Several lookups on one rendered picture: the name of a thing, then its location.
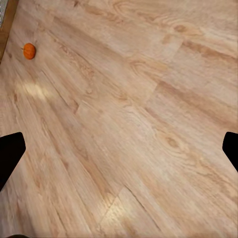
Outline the pumpkin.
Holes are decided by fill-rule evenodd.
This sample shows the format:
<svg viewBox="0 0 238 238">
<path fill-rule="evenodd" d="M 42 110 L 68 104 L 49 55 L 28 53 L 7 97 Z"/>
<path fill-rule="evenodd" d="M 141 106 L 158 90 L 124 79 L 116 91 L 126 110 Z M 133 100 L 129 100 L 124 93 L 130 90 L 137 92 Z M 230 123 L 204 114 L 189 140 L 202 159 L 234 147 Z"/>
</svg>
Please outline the pumpkin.
<svg viewBox="0 0 238 238">
<path fill-rule="evenodd" d="M 35 56 L 35 47 L 34 45 L 32 45 L 31 43 L 27 43 L 24 45 L 24 48 L 23 48 L 23 54 L 25 56 L 25 58 L 27 59 L 33 59 L 34 56 Z"/>
</svg>

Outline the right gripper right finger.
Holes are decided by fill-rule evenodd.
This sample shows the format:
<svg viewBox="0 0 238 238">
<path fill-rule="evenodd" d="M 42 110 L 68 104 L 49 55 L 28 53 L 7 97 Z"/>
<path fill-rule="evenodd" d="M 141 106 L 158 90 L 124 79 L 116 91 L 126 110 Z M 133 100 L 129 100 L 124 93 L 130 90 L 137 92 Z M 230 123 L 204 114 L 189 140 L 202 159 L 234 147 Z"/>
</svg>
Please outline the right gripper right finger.
<svg viewBox="0 0 238 238">
<path fill-rule="evenodd" d="M 238 172 L 238 134 L 227 132 L 222 149 Z"/>
</svg>

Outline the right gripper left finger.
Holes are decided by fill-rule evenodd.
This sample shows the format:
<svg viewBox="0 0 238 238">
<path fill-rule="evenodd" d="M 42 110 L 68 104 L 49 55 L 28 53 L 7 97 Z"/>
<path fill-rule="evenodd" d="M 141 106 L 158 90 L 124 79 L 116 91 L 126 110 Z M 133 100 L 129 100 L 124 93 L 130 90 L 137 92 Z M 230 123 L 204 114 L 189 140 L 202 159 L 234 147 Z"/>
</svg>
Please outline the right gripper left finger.
<svg viewBox="0 0 238 238">
<path fill-rule="evenodd" d="M 0 192 L 26 150 L 21 132 L 0 137 Z"/>
</svg>

